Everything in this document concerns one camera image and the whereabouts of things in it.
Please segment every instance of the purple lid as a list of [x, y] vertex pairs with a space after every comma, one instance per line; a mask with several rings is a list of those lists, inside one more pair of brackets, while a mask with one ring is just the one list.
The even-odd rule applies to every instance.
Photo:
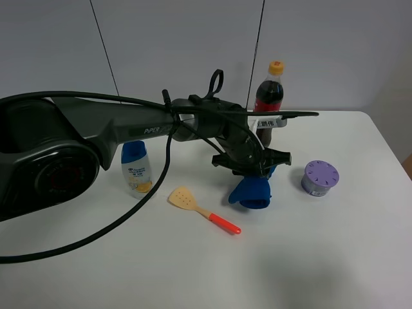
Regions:
[[339, 181], [339, 173], [328, 162], [315, 160], [308, 163], [304, 174], [314, 184], [323, 188], [332, 188]]

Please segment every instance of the spatula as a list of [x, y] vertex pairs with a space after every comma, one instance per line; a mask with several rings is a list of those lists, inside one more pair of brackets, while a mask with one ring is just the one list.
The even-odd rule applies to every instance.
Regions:
[[241, 233], [241, 229], [239, 227], [219, 217], [217, 214], [214, 214], [210, 211], [207, 211], [206, 209], [199, 207], [193, 195], [186, 187], [179, 187], [176, 190], [174, 190], [172, 194], [170, 194], [169, 196], [169, 202], [172, 203], [174, 206], [186, 209], [188, 211], [197, 211], [209, 221], [212, 221], [220, 227], [227, 229], [231, 233]]

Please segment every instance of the red handle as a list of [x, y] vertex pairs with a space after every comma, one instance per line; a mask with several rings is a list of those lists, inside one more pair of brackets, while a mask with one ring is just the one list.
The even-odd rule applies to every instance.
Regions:
[[231, 231], [233, 234], [240, 234], [242, 230], [235, 226], [234, 224], [230, 223], [229, 221], [226, 221], [225, 219], [219, 217], [216, 214], [211, 214], [209, 216], [209, 220], [212, 221], [214, 224], [219, 225], [220, 227], [223, 227], [229, 231]]

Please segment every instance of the white wall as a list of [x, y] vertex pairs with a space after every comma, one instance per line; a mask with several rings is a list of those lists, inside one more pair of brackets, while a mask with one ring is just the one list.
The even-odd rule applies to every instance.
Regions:
[[[283, 108], [365, 110], [405, 159], [412, 152], [411, 9], [406, 0], [266, 1], [249, 106], [268, 63], [282, 60]], [[401, 108], [404, 121], [381, 120], [389, 108]]]
[[46, 90], [116, 93], [89, 1], [3, 1], [0, 44], [0, 97]]
[[246, 106], [261, 3], [256, 0], [95, 1], [121, 95], [162, 101], [204, 96], [215, 69], [219, 95]]

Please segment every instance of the blue bottle cap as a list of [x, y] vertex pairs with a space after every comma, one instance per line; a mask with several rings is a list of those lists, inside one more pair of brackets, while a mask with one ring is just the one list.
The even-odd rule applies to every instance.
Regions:
[[147, 154], [144, 142], [136, 140], [128, 142], [122, 148], [122, 164], [137, 161]]

